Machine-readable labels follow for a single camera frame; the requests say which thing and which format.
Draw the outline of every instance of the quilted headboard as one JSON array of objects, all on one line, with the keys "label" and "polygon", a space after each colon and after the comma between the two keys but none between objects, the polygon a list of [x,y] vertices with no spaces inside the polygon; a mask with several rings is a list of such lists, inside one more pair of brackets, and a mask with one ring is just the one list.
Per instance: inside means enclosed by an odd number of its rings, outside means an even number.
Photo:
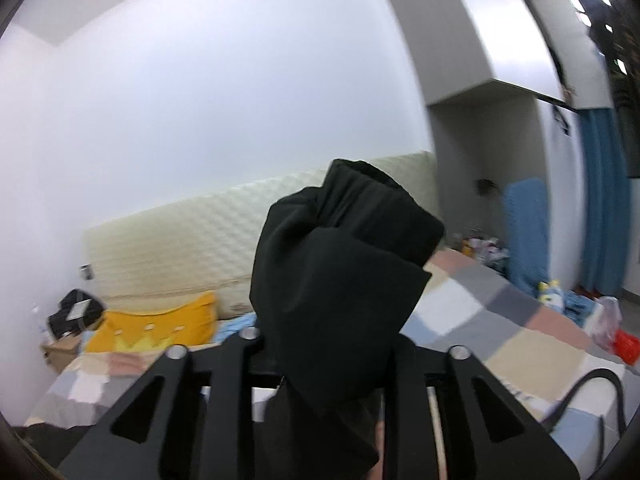
[{"label": "quilted headboard", "polygon": [[[414,200],[440,216],[432,153],[370,160]],[[258,238],[272,203],[319,186],[326,168],[188,198],[85,231],[98,293],[109,306],[203,290],[246,298]],[[226,298],[233,303],[234,298]]]}]

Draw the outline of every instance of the blue curtain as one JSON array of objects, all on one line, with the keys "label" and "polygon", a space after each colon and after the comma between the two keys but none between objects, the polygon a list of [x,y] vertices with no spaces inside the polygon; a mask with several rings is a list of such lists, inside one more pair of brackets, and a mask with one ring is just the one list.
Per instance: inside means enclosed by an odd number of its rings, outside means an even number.
[{"label": "blue curtain", "polygon": [[580,110],[587,183],[587,223],[580,284],[606,296],[625,276],[629,243],[630,184],[611,108]]}]

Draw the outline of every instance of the yellow pillow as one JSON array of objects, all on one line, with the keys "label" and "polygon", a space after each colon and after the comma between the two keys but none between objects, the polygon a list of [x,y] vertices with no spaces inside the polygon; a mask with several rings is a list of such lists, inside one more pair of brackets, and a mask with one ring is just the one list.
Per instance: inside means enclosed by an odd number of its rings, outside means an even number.
[{"label": "yellow pillow", "polygon": [[143,352],[207,343],[216,331],[215,303],[213,292],[205,292],[191,303],[163,312],[106,310],[85,351]]}]

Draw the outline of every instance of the patchwork bedspread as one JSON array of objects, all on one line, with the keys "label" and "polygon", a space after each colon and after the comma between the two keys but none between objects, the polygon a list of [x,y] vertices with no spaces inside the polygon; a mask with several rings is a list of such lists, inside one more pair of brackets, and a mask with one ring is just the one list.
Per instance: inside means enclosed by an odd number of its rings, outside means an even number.
[{"label": "patchwork bedspread", "polygon": [[[640,404],[640,374],[594,345],[569,319],[455,251],[438,252],[425,268],[433,277],[402,329],[416,344],[440,351],[468,346],[538,420],[584,374],[609,368],[623,383],[629,422]],[[40,399],[27,425],[95,424],[157,356],[82,354]],[[605,420],[605,452],[618,440],[614,399],[608,381],[590,381],[552,433],[583,478],[595,468],[599,416]]]}]

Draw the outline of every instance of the black cloth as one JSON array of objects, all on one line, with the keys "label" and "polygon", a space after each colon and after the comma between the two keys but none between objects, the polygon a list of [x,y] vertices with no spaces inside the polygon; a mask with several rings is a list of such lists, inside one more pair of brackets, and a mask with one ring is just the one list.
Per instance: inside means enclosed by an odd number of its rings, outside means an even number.
[{"label": "black cloth", "polygon": [[380,392],[317,415],[283,381],[255,424],[256,480],[362,479],[378,461]]},{"label": "black cloth", "polygon": [[91,426],[73,426],[65,430],[43,422],[14,431],[51,467],[57,468],[89,429]]},{"label": "black cloth", "polygon": [[366,162],[271,206],[250,299],[269,352],[319,415],[378,386],[443,224]]}]

